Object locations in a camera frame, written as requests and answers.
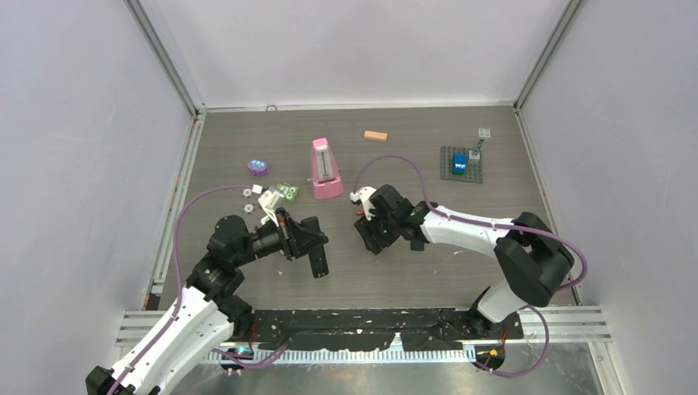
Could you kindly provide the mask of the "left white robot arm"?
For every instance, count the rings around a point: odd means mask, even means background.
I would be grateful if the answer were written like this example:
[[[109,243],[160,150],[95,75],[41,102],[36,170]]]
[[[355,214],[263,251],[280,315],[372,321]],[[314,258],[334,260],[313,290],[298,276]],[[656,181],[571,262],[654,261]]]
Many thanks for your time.
[[[282,207],[253,230],[240,216],[222,217],[175,302],[127,356],[87,375],[87,393],[171,393],[214,348],[251,333],[253,308],[236,294],[242,266],[273,254],[307,257],[314,277],[324,277],[327,243],[317,217],[296,221]]]

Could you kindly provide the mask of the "black bar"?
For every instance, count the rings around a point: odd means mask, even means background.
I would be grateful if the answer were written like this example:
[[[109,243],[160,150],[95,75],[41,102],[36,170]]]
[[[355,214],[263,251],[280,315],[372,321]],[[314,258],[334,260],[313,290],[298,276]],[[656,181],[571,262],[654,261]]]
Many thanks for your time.
[[[313,249],[309,252],[308,257],[314,278],[325,277],[329,274],[328,261],[324,247]]]

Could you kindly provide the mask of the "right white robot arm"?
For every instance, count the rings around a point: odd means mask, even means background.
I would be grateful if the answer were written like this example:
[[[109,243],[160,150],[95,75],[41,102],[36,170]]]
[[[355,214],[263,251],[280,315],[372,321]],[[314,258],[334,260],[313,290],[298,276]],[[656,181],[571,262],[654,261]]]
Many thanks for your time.
[[[470,327],[479,337],[492,337],[523,307],[548,306],[575,265],[569,249],[529,212],[496,219],[427,201],[412,204],[388,184],[359,188],[350,199],[364,212],[354,226],[374,254],[405,239],[412,251],[422,251],[427,244],[448,244],[497,261],[503,281],[486,288],[470,308]]]

